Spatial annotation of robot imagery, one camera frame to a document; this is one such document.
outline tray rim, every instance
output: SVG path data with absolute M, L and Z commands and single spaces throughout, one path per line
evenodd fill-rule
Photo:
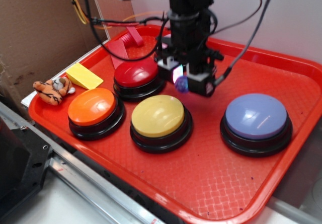
M 147 26 L 139 26 L 137 27 L 137 30 L 145 31 L 145 30 L 154 30 L 158 31 L 159 26 L 155 25 L 147 25 Z M 125 34 L 125 32 L 120 33 L 116 37 L 114 37 L 112 40 L 117 40 L 118 38 L 122 37 Z M 241 44 L 236 44 L 220 39 L 214 39 L 210 38 L 209 42 L 214 43 L 219 47 L 219 50 L 225 49 L 230 47 L 230 49 L 233 49 L 235 55 L 229 54 L 230 56 L 236 56 L 242 49 L 243 45 Z M 90 57 L 92 54 L 97 53 L 99 50 L 103 50 L 101 47 L 96 47 L 95 50 L 90 51 L 88 54 L 84 55 L 79 59 L 80 63 L 82 61 L 86 60 L 87 57 Z M 288 69 L 281 68 L 281 67 L 276 67 L 280 68 L 283 70 L 288 70 L 290 72 L 298 73 L 304 76 L 307 76 L 311 79 L 313 79 L 317 84 L 320 86 L 320 89 L 322 90 L 322 65 L 303 58 L 299 57 L 294 57 L 282 53 L 277 53 L 273 51 L 268 51 L 264 49 L 259 49 L 255 47 L 250 47 L 247 51 L 247 53 L 242 57 L 242 59 L 249 60 L 254 63 L 259 63 L 263 65 L 268 65 L 268 61 L 261 61 L 261 58 L 257 58 L 254 60 L 254 56 L 260 55 L 264 58 L 270 58 L 270 59 L 279 59 L 283 62 L 293 62 L 291 65 L 288 65 Z M 301 68 L 292 68 L 292 66 L 298 66 L 300 65 Z M 310 71 L 305 71 L 304 73 L 301 72 L 301 69 L 304 67 L 310 68 Z M 42 119 L 38 118 L 37 115 L 33 115 L 35 109 L 35 102 L 37 101 L 38 96 L 36 96 L 30 104 L 29 107 L 29 114 L 32 117 L 33 120 L 38 122 L 40 125 L 44 126 Z M 297 153 L 300 151 L 301 147 L 305 143 L 306 139 L 308 138 L 309 134 L 313 130 L 314 126 L 318 122 L 322 115 L 322 95 L 318 98 L 316 105 L 312 108 L 311 112 L 308 114 L 307 118 L 304 120 L 301 128 L 299 129 L 297 135 L 293 139 L 292 142 L 302 142 L 302 144 L 294 144 L 295 147 L 293 148 L 288 148 L 283 156 L 279 159 L 279 161 L 276 162 L 275 166 L 272 168 L 270 171 L 268 177 L 266 178 L 266 181 L 263 182 L 258 189 L 259 193 L 265 192 L 265 195 L 258 195 L 257 198 L 252 198 L 251 201 L 249 202 L 247 208 L 245 208 L 240 214 L 235 215 L 231 218 L 223 219 L 223 220 L 211 220 L 211 219 L 206 219 L 201 216 L 196 216 L 197 214 L 194 213 L 192 210 L 188 209 L 187 207 L 183 206 L 176 200 L 172 199 L 171 197 L 167 195 L 160 195 L 158 193 L 158 190 L 151 186 L 150 184 L 146 185 L 144 183 L 144 180 L 138 180 L 137 177 L 132 173 L 120 166 L 118 163 L 112 161 L 112 160 L 107 160 L 105 158 L 102 158 L 100 155 L 98 155 L 96 152 L 87 149 L 86 152 L 83 152 L 82 145 L 81 144 L 76 144 L 78 145 L 78 150 L 81 151 L 82 153 L 86 154 L 90 158 L 94 158 L 95 160 L 99 160 L 99 163 L 104 163 L 104 168 L 107 168 L 109 171 L 111 171 L 113 174 L 116 174 L 119 178 L 121 178 L 123 181 L 129 183 L 131 186 L 133 186 L 133 182 L 135 182 L 135 188 L 139 187 L 140 189 L 144 189 L 147 196 L 149 196 L 151 199 L 162 205 L 164 208 L 167 210 L 171 211 L 175 215 L 179 216 L 182 218 L 184 221 L 187 221 L 188 223 L 201 223 L 201 224 L 206 224 L 206 223 L 244 223 L 246 221 L 251 220 L 254 218 L 266 205 L 267 201 L 273 194 L 275 188 L 277 187 L 278 183 L 281 181 L 283 178 L 284 174 L 290 167 L 291 163 L 295 159 Z M 56 127 L 55 125 L 50 126 L 52 130 L 54 130 L 54 133 L 61 132 L 60 128 Z M 164 204 L 162 203 L 162 199 L 169 199 L 172 200 L 173 203 L 168 203 Z

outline yellow button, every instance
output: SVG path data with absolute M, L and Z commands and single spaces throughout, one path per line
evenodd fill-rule
M 132 113 L 134 129 L 145 137 L 163 137 L 182 124 L 184 107 L 175 97 L 158 95 L 140 102 Z

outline plastic tray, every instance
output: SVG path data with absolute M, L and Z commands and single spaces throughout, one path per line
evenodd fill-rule
M 137 29 L 145 44 L 128 48 L 130 58 L 149 52 L 159 33 L 158 26 Z M 225 55 L 223 62 L 217 61 L 217 76 L 243 48 L 216 39 L 209 39 L 208 45 Z M 113 90 L 114 69 L 102 48 L 85 56 L 81 63 L 104 79 L 99 87 Z M 130 119 L 137 103 L 125 103 L 127 116 L 122 126 L 96 141 L 78 140 L 68 128 L 68 106 L 85 91 L 83 88 L 76 86 L 76 93 L 66 96 L 56 107 L 36 96 L 29 113 L 40 125 L 185 222 L 243 223 L 265 206 L 320 118 L 321 88 L 322 65 L 250 48 L 211 98 L 181 94 L 167 83 L 161 94 L 175 96 L 188 108 L 194 130 L 182 147 L 160 155 L 142 152 L 132 142 Z M 250 158 L 233 152 L 223 143 L 219 123 L 225 109 L 233 99 L 248 93 L 268 94 L 284 104 L 294 127 L 287 149 L 270 157 Z

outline metal rail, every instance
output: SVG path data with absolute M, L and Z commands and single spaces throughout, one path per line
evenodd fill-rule
M 29 128 L 53 149 L 50 170 L 88 201 L 108 223 L 165 224 L 102 176 L 0 102 L 0 114 L 14 127 Z

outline stuffed tiger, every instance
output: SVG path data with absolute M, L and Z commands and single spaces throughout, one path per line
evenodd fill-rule
M 59 105 L 64 96 L 75 92 L 71 81 L 66 77 L 48 80 L 45 83 L 34 82 L 33 88 L 44 102 L 54 106 Z

